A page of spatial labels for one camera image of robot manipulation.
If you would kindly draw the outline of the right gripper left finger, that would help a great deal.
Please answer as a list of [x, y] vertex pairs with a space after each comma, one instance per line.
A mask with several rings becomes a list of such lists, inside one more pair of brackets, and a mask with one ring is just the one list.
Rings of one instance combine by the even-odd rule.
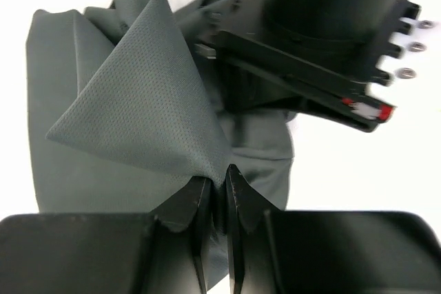
[[206, 293], [211, 182], [149, 213], [46, 213], [1, 222], [2, 293]]

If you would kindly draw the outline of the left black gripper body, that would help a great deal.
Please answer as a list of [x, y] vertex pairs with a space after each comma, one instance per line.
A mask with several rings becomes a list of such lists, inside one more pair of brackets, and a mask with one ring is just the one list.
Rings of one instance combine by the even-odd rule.
[[226, 0], [210, 14], [196, 51], [221, 73], [226, 109], [283, 109], [372, 132], [393, 105], [370, 96], [388, 86], [382, 56], [399, 58], [410, 34], [409, 0]]

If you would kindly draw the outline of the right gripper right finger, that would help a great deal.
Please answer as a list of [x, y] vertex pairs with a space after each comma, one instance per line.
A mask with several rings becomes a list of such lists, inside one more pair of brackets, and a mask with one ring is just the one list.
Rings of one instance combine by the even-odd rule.
[[399, 211], [282, 211], [227, 170], [233, 293], [439, 293], [440, 245]]

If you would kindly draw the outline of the grey green t shirt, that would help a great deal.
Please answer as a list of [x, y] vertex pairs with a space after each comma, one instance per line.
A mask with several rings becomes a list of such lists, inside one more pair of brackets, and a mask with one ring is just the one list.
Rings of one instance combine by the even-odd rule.
[[236, 165], [285, 208], [289, 112], [229, 113], [195, 40], [226, 0], [113, 0], [34, 13], [26, 43], [28, 135], [44, 213], [148, 212], [192, 176]]

